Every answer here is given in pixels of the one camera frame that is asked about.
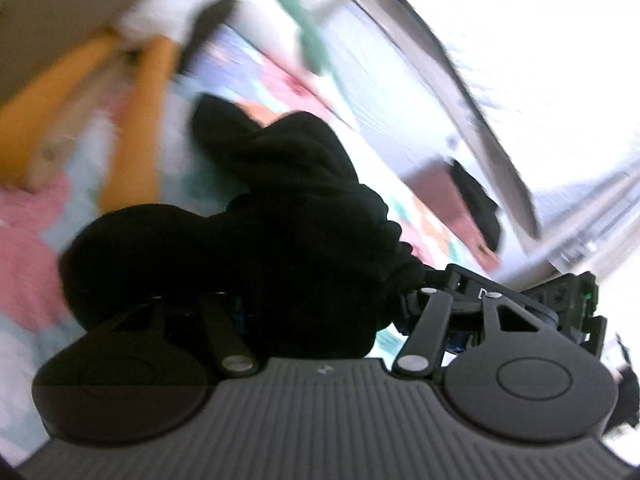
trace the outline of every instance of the robotic arm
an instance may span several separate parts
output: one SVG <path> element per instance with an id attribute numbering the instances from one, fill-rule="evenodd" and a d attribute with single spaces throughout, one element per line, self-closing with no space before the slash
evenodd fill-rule
<path id="1" fill-rule="evenodd" d="M 606 322 L 592 316 L 593 295 L 574 301 L 593 293 L 584 276 L 559 285 L 567 303 L 556 312 L 528 296 L 550 286 L 518 294 L 461 267 L 428 271 L 401 298 L 394 323 L 409 337 L 392 370 L 375 359 L 263 365 L 239 335 L 238 298 L 155 298 L 40 369 L 33 399 L 52 440 L 18 473 L 632 478 L 599 440 L 617 394 L 597 359 Z M 442 367 L 447 348 L 458 357 Z"/>

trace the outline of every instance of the ribbed black surface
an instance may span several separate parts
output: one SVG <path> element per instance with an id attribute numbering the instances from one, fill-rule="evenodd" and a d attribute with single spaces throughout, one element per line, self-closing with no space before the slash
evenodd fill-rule
<path id="1" fill-rule="evenodd" d="M 629 471 L 596 440 L 489 440 L 452 418 L 428 384 L 395 380 L 377 360 L 276 359 L 255 378 L 220 384 L 167 436 L 124 449 L 54 440 L 20 468 L 30 480 L 600 480 Z"/>

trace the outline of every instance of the orange strap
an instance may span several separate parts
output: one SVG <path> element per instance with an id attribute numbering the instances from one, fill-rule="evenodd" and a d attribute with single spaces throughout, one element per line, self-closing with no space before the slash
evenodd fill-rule
<path id="1" fill-rule="evenodd" d="M 52 181 L 71 157 L 105 95 L 127 78 L 129 69 L 126 54 L 116 53 L 76 87 L 31 157 L 27 191 L 36 192 Z"/>
<path id="2" fill-rule="evenodd" d="M 141 54 L 129 102 L 124 110 L 119 140 L 99 200 L 102 212 L 131 205 L 157 203 L 159 128 L 166 85 L 178 60 L 178 47 L 156 36 Z"/>
<path id="3" fill-rule="evenodd" d="M 0 108 L 0 184 L 28 185 L 31 159 L 76 86 L 117 48 L 108 30 L 66 53 Z"/>

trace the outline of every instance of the black fabric cover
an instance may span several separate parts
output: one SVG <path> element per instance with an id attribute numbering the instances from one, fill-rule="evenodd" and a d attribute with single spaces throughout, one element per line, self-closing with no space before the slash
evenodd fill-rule
<path id="1" fill-rule="evenodd" d="M 618 383 L 618 400 L 607 421 L 605 432 L 625 423 L 632 427 L 638 425 L 638 415 L 640 413 L 638 376 L 630 367 L 620 370 L 620 375 L 622 375 L 622 380 Z"/>
<path id="2" fill-rule="evenodd" d="M 471 218 L 480 229 L 486 246 L 495 253 L 500 243 L 500 222 L 496 216 L 497 203 L 489 198 L 480 183 L 468 174 L 456 160 L 451 168 L 451 178 L 456 184 L 466 208 L 469 209 Z"/>
<path id="3" fill-rule="evenodd" d="M 263 129 L 235 105 L 203 96 L 192 131 L 250 193 L 210 218 L 142 205 L 89 225 L 60 259 L 81 325 L 90 330 L 152 294 L 189 301 L 223 289 L 242 295 L 258 353 L 367 354 L 397 293 L 419 287 L 424 267 L 399 242 L 383 200 L 359 184 L 331 128 L 297 112 Z"/>
<path id="4" fill-rule="evenodd" d="M 18 474 L 8 462 L 0 455 L 0 478 L 2 480 L 25 480 L 24 476 Z"/>

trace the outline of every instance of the white fabric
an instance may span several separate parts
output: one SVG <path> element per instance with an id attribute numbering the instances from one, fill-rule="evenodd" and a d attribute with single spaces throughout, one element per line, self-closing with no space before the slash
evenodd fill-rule
<path id="1" fill-rule="evenodd" d="M 0 436 L 0 454 L 7 461 L 7 463 L 16 467 L 22 462 L 27 460 L 29 453 L 23 450 L 20 446 L 16 446 L 13 442 Z"/>
<path id="2" fill-rule="evenodd" d="M 116 29 L 129 43 L 139 47 L 156 35 L 185 45 L 193 23 L 206 5 L 216 0 L 138 0 L 116 23 Z"/>
<path id="3" fill-rule="evenodd" d="M 31 349 L 8 334 L 0 341 L 0 429 L 22 417 L 31 407 L 31 379 L 35 368 Z"/>
<path id="4" fill-rule="evenodd" d="M 202 8 L 216 0 L 139 0 L 115 24 L 127 47 L 143 46 L 155 35 L 186 44 Z M 257 50 L 300 79 L 354 130 L 357 123 L 336 88 L 333 77 L 306 69 L 300 26 L 277 0 L 236 0 L 228 24 Z"/>

